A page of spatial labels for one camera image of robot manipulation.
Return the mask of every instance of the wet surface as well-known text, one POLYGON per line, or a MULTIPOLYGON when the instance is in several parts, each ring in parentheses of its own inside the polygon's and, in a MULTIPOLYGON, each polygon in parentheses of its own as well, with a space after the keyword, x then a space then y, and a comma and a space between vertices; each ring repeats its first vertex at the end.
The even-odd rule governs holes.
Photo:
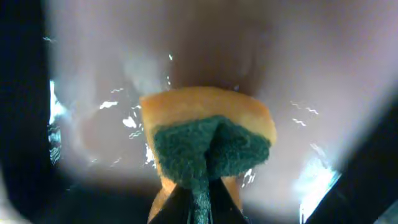
POLYGON ((140 96, 218 86, 263 101, 279 134, 269 161, 241 177, 244 204, 297 221, 300 204, 317 204, 310 193, 324 194, 338 178, 398 82, 396 3, 73 0, 51 7, 56 41, 44 41, 64 108, 59 162, 98 185, 159 183, 140 96))

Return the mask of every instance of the sponge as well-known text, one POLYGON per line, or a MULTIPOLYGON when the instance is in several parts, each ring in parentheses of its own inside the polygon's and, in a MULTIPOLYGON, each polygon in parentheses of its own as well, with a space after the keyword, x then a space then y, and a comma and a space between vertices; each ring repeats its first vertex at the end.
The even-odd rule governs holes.
POLYGON ((264 162, 276 141, 268 109, 254 98, 213 87, 143 97, 141 106, 162 181, 149 221, 178 184, 192 191, 195 223, 207 223, 209 183, 220 177, 241 209, 235 177, 264 162))

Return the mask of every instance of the green scouring pad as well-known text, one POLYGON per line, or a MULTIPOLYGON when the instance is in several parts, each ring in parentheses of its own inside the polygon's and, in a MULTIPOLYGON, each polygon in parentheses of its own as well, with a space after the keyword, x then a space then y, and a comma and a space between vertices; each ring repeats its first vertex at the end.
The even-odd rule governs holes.
POLYGON ((163 189, 152 205, 151 220, 176 184, 192 191, 193 220, 208 223, 209 184, 222 177, 238 208, 233 177, 264 162, 276 140, 268 109, 233 91, 210 87, 172 90, 141 100, 148 144, 163 189))

